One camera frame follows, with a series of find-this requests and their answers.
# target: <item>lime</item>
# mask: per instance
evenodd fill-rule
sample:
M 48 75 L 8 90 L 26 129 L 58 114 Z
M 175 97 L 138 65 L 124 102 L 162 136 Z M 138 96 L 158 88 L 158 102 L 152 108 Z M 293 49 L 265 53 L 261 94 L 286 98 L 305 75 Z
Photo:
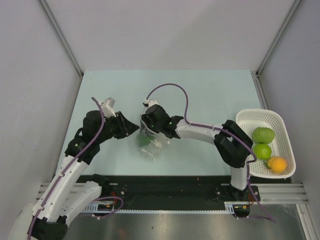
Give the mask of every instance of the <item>lime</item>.
M 258 143 L 254 145 L 253 152 L 258 159 L 268 159 L 271 157 L 271 148 L 267 144 Z
M 257 127 L 252 133 L 252 140 L 257 144 L 269 144 L 275 138 L 275 132 L 268 127 Z
M 138 134 L 136 138 L 138 139 L 138 144 L 140 148 L 149 145 L 155 139 L 154 136 L 151 136 L 151 135 L 146 136 L 141 133 Z

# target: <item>white plastic basket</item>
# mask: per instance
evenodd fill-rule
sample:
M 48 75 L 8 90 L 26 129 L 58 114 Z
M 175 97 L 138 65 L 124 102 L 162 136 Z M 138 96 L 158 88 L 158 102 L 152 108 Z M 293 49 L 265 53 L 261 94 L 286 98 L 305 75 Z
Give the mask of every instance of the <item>white plastic basket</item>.
M 274 173 L 266 168 L 264 162 L 258 159 L 250 163 L 252 176 L 266 179 L 285 179 L 296 171 L 296 162 L 285 123 L 281 116 L 274 111 L 264 109 L 245 109 L 236 115 L 236 123 L 251 138 L 257 127 L 271 128 L 275 133 L 274 140 L 268 144 L 272 149 L 271 156 L 281 156 L 286 159 L 287 167 L 282 173 Z

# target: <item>plastic bag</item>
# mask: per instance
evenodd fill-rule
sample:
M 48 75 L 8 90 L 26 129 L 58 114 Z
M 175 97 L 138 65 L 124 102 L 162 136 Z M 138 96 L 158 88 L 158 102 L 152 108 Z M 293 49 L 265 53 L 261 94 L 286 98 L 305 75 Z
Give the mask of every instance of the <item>plastic bag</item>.
M 163 133 L 150 130 L 140 118 L 140 132 L 137 135 L 138 148 L 146 158 L 156 160 L 163 149 L 170 144 L 170 139 Z

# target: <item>gray wall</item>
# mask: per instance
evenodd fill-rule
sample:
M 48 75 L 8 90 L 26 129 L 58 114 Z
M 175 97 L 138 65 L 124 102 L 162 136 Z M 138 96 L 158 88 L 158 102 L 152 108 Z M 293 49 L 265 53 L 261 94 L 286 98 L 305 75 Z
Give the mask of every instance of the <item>gray wall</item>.
M 256 70 L 294 0 L 47 0 L 83 70 Z
M 305 0 L 261 76 L 267 102 L 284 119 L 295 161 L 320 223 L 320 1 Z
M 56 166 L 80 79 L 36 0 L 0 1 L 0 239 Z

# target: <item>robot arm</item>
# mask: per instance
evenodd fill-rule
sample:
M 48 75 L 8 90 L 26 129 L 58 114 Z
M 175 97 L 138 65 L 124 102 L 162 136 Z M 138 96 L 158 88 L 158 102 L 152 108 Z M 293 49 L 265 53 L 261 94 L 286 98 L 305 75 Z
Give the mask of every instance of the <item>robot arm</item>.
M 34 217 L 30 225 L 29 236 L 39 240 L 63 239 L 72 220 L 90 202 L 108 195 L 109 180 L 95 174 L 77 194 L 66 201 L 77 179 L 100 151 L 101 143 L 112 137 L 116 139 L 128 137 L 139 129 L 120 111 L 113 111 L 114 102 L 112 98 L 99 102 L 104 114 L 102 129 L 100 129 L 102 115 L 99 110 L 86 114 L 83 119 L 83 127 L 76 132 L 74 139 L 68 144 L 61 167 L 42 198 L 33 207 Z
M 149 132 L 162 133 L 169 139 L 195 139 L 215 145 L 223 161 L 230 166 L 231 186 L 240 191 L 247 187 L 245 165 L 250 153 L 237 140 L 229 140 L 230 136 L 221 131 L 232 133 L 251 148 L 252 140 L 234 121 L 227 120 L 222 125 L 209 127 L 198 123 L 187 123 L 182 116 L 169 117 L 155 100 L 146 100 L 144 106 L 144 113 L 141 115 L 141 120 L 144 122 L 142 127 L 151 130 Z

